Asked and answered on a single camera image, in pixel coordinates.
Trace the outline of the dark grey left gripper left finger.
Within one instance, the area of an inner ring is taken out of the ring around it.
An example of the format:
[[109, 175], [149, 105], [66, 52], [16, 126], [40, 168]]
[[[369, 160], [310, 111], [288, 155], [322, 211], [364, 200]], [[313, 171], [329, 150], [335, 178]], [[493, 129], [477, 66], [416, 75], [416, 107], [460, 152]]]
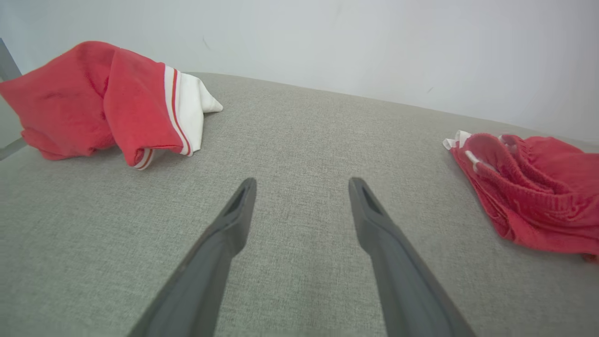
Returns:
[[257, 182], [242, 181], [144, 311], [129, 337], [212, 337], [233, 258], [248, 241]]

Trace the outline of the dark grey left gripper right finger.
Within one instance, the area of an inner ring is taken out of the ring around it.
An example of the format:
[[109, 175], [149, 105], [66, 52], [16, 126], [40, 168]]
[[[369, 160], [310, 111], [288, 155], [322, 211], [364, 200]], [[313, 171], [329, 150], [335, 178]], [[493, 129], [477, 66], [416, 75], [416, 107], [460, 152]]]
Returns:
[[367, 183], [349, 179], [357, 239], [370, 256], [388, 337], [475, 337]]

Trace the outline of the red white basketball jersey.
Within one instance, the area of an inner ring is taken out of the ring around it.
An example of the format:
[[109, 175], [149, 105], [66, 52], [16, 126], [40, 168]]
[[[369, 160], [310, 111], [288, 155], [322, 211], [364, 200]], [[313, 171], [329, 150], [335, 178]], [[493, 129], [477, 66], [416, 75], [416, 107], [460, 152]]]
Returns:
[[201, 149], [204, 115], [223, 105], [200, 78], [101, 41], [86, 41], [0, 84], [22, 137], [51, 161], [118, 147], [145, 170], [163, 152]]

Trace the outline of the white and dark baseboard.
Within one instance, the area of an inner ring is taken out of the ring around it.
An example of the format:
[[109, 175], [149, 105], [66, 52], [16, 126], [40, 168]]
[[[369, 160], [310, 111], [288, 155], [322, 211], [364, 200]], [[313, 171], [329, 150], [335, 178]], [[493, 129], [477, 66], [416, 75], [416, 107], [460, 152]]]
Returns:
[[6, 147], [0, 148], [0, 161], [7, 159], [9, 156], [12, 156], [16, 152], [20, 151], [22, 148], [26, 147], [27, 143], [21, 137], [17, 140], [9, 143]]

